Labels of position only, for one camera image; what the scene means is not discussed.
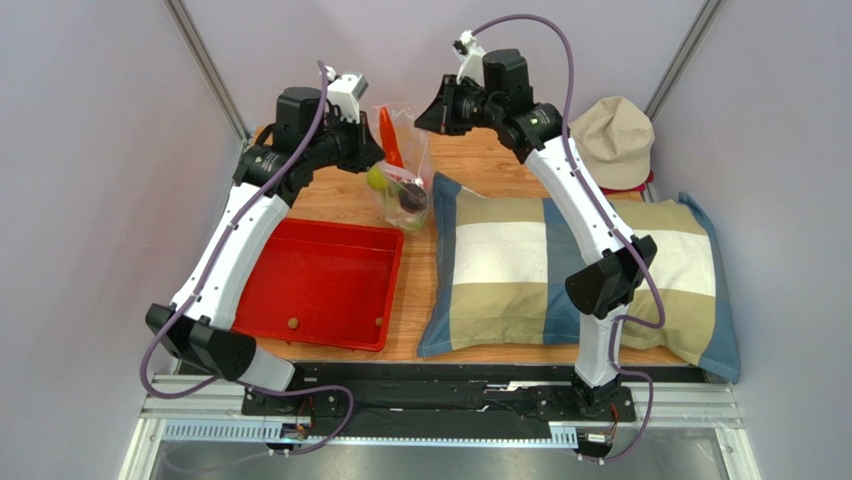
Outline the orange carrot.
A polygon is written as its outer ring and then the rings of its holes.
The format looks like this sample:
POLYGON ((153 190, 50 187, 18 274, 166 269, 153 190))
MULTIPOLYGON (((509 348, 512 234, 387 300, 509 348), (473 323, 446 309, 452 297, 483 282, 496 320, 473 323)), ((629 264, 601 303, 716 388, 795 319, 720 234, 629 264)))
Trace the orange carrot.
POLYGON ((381 106, 379 108, 378 124, 382 148, 386 155, 386 161, 392 166, 404 169, 405 164, 398 145, 396 130, 390 116, 390 112, 385 106, 381 106))

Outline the green apple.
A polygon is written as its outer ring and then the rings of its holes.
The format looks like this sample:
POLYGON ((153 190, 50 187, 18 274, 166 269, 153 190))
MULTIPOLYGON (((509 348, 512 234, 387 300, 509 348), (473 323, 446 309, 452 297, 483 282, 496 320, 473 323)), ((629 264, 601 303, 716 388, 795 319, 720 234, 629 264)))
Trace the green apple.
POLYGON ((389 180, 378 165, 374 165, 369 169, 366 176, 366 183, 375 192, 386 192, 389 189, 389 180))

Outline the clear zip top bag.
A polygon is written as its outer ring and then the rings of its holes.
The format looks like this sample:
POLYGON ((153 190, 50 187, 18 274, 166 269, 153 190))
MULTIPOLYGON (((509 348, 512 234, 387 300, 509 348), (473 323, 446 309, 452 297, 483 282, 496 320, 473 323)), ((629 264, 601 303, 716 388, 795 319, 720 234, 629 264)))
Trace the clear zip top bag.
MULTIPOLYGON (((401 102, 381 106, 385 106, 390 112, 405 168, 401 169, 390 165, 386 161, 386 158, 375 164, 383 170, 389 180, 389 189, 386 192, 375 192, 367 186, 374 205, 380 217, 386 222, 385 215, 387 213, 402 210, 397 198, 400 184, 416 183, 422 186, 429 194, 430 205, 428 211, 430 212, 432 207, 434 168, 429 154, 429 136, 425 131, 414 126, 416 117, 414 106, 401 102)), ((372 127, 372 133, 382 147, 378 124, 378 111, 381 106, 374 108, 375 124, 372 127)))

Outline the dark purple mangosteen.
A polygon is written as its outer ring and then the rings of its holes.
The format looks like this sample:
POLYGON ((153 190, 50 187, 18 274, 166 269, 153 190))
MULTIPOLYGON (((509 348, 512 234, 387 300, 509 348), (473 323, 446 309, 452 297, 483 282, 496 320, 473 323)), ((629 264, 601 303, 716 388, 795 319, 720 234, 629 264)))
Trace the dark purple mangosteen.
POLYGON ((428 192, 416 183, 401 183, 397 198, 402 210, 411 214, 427 211, 430 205, 428 192))

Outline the white green cauliflower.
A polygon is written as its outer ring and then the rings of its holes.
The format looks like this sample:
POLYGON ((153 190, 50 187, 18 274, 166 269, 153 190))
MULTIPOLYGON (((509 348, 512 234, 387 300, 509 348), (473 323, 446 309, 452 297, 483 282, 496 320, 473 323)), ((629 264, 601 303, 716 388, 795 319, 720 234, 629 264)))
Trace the white green cauliflower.
POLYGON ((385 221, 391 226, 407 232, 416 232, 423 228, 429 217, 429 211, 407 212, 395 210, 385 215, 385 221))

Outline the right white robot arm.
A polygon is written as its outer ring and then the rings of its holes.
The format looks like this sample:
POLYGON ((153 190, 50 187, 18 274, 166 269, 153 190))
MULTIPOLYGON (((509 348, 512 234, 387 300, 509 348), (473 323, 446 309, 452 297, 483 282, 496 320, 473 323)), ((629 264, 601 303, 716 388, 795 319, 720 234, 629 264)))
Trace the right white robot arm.
POLYGON ((490 129, 547 190, 585 262, 565 281, 580 313, 569 403, 582 417, 607 413, 621 387, 616 368, 621 323, 657 246, 650 236, 636 236, 594 186, 559 109, 535 101, 519 50, 485 52, 461 42, 454 47, 460 69, 443 76, 415 125, 447 136, 490 129))

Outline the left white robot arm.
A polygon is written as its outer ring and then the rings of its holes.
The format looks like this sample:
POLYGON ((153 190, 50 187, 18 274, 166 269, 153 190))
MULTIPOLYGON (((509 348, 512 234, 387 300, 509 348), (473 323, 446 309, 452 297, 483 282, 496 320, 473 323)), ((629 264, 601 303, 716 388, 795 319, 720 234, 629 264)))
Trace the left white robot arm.
POLYGON ((266 395, 287 389, 296 368, 234 330, 239 301, 267 241, 317 170, 362 173, 383 160, 364 87, 334 80, 326 89, 289 87, 276 119, 238 160, 225 212, 188 280, 166 305, 152 304, 145 323, 174 358, 266 395))

